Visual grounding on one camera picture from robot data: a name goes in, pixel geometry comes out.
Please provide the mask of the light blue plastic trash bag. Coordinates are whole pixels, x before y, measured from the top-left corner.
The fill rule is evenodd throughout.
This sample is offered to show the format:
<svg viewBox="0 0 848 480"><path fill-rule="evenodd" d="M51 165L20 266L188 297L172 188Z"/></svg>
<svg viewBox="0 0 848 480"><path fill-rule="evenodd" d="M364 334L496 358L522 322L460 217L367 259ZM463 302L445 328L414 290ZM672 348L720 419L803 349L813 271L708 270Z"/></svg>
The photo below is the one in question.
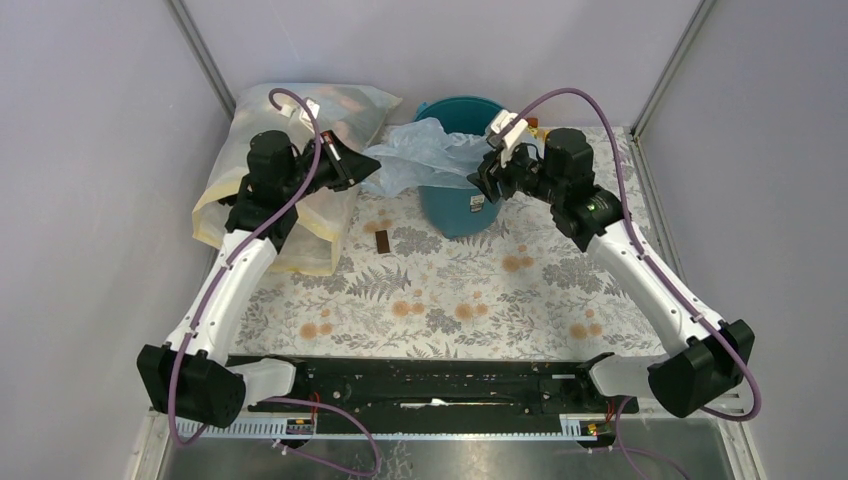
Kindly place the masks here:
<svg viewBox="0 0 848 480"><path fill-rule="evenodd" d="M467 176L490 151L483 136L448 133L435 118L395 126L381 143L363 151L381 168L362 182L362 189L395 197L413 187L469 188Z"/></svg>

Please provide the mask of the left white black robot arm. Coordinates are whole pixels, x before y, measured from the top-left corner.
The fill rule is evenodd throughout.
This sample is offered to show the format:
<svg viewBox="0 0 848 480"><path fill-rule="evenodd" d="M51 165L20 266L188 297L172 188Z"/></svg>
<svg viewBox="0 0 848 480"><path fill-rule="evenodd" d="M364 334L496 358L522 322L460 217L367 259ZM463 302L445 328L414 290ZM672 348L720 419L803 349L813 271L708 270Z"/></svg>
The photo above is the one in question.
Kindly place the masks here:
<svg viewBox="0 0 848 480"><path fill-rule="evenodd" d="M249 141L246 164L213 269L165 342L144 346L137 357L153 409L170 419L226 428L244 408L268 398L288 411L307 404L311 387L295 365L261 359L230 367L228 346L297 223L297 202L320 190L346 191L381 167L332 131L302 148L282 131L259 133Z"/></svg>

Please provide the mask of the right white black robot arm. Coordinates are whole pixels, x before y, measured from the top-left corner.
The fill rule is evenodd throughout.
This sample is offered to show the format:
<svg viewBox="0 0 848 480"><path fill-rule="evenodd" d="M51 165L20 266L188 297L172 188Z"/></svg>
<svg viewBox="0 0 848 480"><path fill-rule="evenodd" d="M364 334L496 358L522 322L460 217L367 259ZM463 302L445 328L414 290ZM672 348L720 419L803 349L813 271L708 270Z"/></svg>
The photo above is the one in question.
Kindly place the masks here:
<svg viewBox="0 0 848 480"><path fill-rule="evenodd" d="M581 131L555 129L542 149L496 147L467 178L490 202L520 192L548 204L556 228L614 278L660 339L658 356L590 360L573 386L583 410L597 412L613 397L651 397L685 418L747 379L751 327L704 305L657 256L622 200L596 183L594 150Z"/></svg>

